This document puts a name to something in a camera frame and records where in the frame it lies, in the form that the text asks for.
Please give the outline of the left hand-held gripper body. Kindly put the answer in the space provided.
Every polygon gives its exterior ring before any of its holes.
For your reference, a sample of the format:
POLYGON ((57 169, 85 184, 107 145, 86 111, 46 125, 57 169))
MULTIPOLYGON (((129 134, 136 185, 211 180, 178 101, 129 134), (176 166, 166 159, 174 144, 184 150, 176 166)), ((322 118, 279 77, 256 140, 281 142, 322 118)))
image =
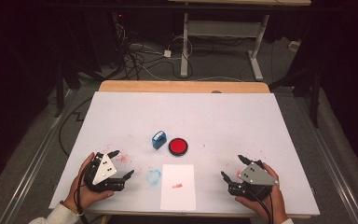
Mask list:
POLYGON ((98 152, 85 171, 84 183, 91 191, 122 191, 125 187, 122 177, 113 178, 117 169, 107 154, 98 152))

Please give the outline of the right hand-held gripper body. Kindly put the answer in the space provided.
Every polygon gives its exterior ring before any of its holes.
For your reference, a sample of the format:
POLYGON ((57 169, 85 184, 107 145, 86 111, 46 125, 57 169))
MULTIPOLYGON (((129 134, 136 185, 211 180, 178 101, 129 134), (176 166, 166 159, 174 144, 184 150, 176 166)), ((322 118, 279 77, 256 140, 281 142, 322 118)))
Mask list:
POLYGON ((280 185, 280 182, 267 172, 262 161, 252 161, 238 177, 241 183, 231 180, 232 183, 227 184, 228 193, 245 197, 252 202, 263 201, 272 192, 273 186, 280 185))

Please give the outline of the blue translucent stamp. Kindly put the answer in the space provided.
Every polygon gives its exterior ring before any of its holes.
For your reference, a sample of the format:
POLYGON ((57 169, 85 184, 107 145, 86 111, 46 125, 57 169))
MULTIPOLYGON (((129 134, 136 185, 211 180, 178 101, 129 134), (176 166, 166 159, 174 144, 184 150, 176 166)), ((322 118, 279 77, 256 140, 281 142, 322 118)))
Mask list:
POLYGON ((157 133, 152 137, 152 144, 153 144, 155 141, 158 141, 158 140, 167 140, 166 133, 163 132, 163 131, 157 132, 157 133))

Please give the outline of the person's right hand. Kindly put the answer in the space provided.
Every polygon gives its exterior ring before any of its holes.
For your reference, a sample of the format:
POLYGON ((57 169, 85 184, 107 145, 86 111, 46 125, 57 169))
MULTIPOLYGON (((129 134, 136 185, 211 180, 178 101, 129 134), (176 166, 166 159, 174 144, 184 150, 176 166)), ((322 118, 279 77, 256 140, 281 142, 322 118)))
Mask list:
POLYGON ((270 221, 273 221, 273 224, 283 224, 283 222, 289 219, 285 212, 284 199, 279 186, 273 186, 270 195, 262 201, 268 209, 268 213, 258 202, 249 201, 241 196, 236 196, 235 200, 243 206, 256 212, 258 216, 267 224, 270 224, 270 221))

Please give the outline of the person's left hand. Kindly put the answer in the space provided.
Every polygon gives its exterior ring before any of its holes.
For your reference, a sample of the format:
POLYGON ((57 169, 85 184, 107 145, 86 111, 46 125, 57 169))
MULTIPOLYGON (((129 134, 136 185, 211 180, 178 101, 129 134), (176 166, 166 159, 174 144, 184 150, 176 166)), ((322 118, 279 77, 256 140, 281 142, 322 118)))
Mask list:
POLYGON ((63 200, 63 205, 69 208, 72 211, 75 211, 79 214, 78 207, 86 209, 97 203, 99 201, 105 200, 114 195, 112 190, 107 190, 103 192, 94 192, 91 191, 87 186, 84 186, 83 177, 81 176, 82 172, 85 170, 87 165, 94 158, 94 153, 91 152, 88 157, 82 162, 77 176, 73 180, 69 193, 67 197, 63 200))

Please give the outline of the white paper sheet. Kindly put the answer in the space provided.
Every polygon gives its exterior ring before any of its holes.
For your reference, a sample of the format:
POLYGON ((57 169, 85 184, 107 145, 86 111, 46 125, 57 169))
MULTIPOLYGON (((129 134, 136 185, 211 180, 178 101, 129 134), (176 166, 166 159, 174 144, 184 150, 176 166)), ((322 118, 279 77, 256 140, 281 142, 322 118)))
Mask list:
POLYGON ((160 209, 195 211, 196 191, 192 164, 164 164, 161 180, 160 209))

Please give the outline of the round red ink pad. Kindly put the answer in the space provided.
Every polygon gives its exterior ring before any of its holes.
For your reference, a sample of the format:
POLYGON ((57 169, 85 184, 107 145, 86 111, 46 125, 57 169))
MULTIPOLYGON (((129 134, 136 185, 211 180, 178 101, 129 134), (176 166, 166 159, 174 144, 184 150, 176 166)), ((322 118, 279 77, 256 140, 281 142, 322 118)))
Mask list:
POLYGON ((183 156, 187 153, 188 143, 183 138, 174 138, 169 143, 169 151, 173 156, 183 156))

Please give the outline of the large white board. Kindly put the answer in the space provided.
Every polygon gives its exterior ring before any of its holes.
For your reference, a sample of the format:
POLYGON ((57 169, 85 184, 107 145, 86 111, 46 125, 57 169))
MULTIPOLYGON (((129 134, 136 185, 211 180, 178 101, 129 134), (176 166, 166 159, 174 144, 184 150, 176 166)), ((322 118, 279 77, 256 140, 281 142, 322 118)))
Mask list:
POLYGON ((238 180, 244 156, 278 173, 289 215, 320 213, 271 93, 98 91, 51 202, 66 197, 90 153, 110 151, 117 173, 132 176, 92 212, 248 216, 223 179, 238 180))

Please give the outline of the black stand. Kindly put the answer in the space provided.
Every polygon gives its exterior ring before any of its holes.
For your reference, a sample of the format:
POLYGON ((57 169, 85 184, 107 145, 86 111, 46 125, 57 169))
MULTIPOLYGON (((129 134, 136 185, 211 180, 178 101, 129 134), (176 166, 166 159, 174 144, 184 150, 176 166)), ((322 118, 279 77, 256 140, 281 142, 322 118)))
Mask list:
POLYGON ((319 127, 318 107, 321 85, 321 67, 318 63, 310 63, 298 71, 272 82, 268 88, 272 91, 280 86, 292 87, 295 97, 310 97, 309 116, 315 128, 319 127))
POLYGON ((61 114, 64 107, 63 83, 66 83, 70 90, 78 90, 80 88, 74 63, 58 61, 55 67, 56 118, 61 114))

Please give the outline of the wooden table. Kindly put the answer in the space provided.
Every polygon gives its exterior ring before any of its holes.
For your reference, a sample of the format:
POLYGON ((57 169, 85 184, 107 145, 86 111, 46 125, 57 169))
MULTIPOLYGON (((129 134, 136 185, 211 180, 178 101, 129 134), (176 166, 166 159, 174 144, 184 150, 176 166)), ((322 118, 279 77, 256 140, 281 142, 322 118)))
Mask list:
POLYGON ((160 209, 164 164, 194 166, 196 216, 247 216, 227 193, 221 171, 240 180, 242 155, 261 160, 279 175, 291 217, 319 209, 282 117, 276 97, 264 83, 197 81, 105 81, 97 110, 103 141, 120 148, 138 167, 132 185, 139 199, 130 208, 160 209), (158 150, 152 137, 166 133, 158 150), (173 156, 169 143, 183 138, 187 153, 173 156))

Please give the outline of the metal floor rail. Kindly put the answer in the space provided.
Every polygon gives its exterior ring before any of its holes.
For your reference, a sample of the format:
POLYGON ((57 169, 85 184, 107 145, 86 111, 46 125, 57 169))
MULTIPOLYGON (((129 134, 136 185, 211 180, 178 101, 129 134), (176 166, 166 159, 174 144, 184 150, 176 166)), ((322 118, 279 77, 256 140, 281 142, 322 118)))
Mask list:
POLYGON ((62 109, 57 108, 51 118, 48 118, 48 128, 43 135, 43 139, 38 145, 35 152, 32 153, 26 171, 21 176, 18 186, 10 198, 9 203, 0 216, 0 224, 12 224, 18 214, 34 180, 40 170, 40 167, 46 158, 50 145, 52 144, 54 135, 58 132, 59 126, 63 124, 64 116, 74 101, 77 90, 68 90, 63 97, 64 106, 62 109))
POLYGON ((337 194, 339 195, 340 200, 347 210, 352 224, 358 224, 358 202, 356 202, 348 182, 345 180, 343 174, 339 170, 337 162, 334 159, 333 154, 330 152, 330 148, 326 144, 320 129, 316 128, 311 121, 306 101, 302 98, 297 98, 296 102, 300 108, 301 113, 305 117, 305 120, 311 128, 313 136, 318 142, 318 150, 321 154, 324 166, 336 187, 337 194))

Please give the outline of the white metal frame desk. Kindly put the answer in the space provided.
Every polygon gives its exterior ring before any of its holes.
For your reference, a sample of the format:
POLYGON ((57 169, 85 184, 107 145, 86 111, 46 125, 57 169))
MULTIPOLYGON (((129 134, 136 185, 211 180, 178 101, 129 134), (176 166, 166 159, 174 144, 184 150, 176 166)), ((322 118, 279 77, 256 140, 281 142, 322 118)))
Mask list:
MULTIPOLYGON (((256 6, 273 9, 278 7, 308 7, 310 0, 169 0, 170 2, 179 3, 180 7, 201 7, 217 5, 222 7, 245 7, 256 6)), ((260 70, 257 54, 261 46, 264 33, 269 22, 269 13, 264 13, 260 21, 222 21, 220 19, 190 19, 189 13, 184 13, 183 22, 183 39, 181 53, 180 77, 189 77, 190 62, 189 56, 192 51, 190 36, 214 36, 214 37, 251 37, 255 39, 255 46, 247 52, 249 63, 253 69, 256 81, 262 81, 263 75, 260 70)))

